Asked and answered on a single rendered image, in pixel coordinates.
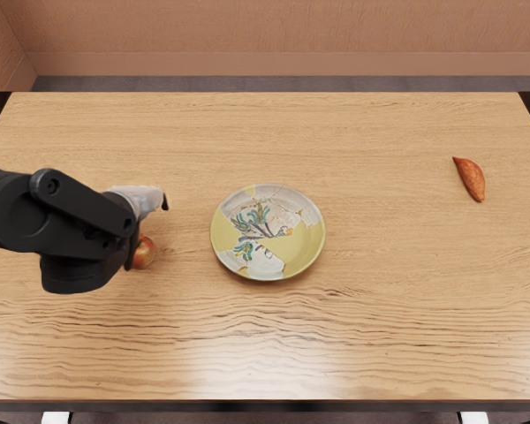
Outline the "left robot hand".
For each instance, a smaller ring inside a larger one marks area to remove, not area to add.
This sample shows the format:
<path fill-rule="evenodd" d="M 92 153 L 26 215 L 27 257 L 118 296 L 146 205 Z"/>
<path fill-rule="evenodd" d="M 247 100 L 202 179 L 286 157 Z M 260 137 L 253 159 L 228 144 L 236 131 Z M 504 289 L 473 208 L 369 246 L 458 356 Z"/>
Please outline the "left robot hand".
<path fill-rule="evenodd" d="M 138 244 L 140 225 L 149 214 L 161 210 L 168 210 L 166 195 L 160 187 L 154 185 L 113 185 L 108 193 L 114 193 L 127 201 L 135 216 L 135 230 L 130 237 L 129 254 L 125 260 L 126 271 L 132 269 L 133 255 Z"/>

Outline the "yellow white patterned plate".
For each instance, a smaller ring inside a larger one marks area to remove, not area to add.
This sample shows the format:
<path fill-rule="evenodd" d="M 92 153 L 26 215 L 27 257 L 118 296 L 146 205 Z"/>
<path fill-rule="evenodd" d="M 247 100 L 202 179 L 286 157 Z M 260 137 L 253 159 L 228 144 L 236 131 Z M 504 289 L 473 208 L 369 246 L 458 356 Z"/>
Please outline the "yellow white patterned plate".
<path fill-rule="evenodd" d="M 216 208 L 209 238 L 217 259 L 237 276 L 258 282 L 293 278 L 320 256 L 326 224 L 305 194 L 286 185 L 241 188 Z"/>

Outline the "red yellow apple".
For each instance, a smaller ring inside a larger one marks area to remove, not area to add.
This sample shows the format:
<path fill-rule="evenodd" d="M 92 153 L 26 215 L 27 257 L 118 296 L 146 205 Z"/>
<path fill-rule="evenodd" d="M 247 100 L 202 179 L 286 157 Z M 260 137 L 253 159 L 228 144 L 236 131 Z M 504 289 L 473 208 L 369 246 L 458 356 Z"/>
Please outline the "red yellow apple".
<path fill-rule="evenodd" d="M 132 258 L 132 269 L 146 269 L 155 259 L 155 242 L 150 237 L 140 234 Z"/>

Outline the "orange sweet potato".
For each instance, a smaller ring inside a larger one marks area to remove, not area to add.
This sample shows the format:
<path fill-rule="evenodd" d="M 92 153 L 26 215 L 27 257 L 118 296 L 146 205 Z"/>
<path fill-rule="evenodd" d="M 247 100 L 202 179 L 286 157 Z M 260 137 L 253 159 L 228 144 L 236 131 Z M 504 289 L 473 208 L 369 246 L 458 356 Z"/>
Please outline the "orange sweet potato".
<path fill-rule="evenodd" d="M 458 174 L 469 195 L 474 201 L 484 202 L 486 180 L 481 167 L 474 161 L 466 158 L 453 157 Z"/>

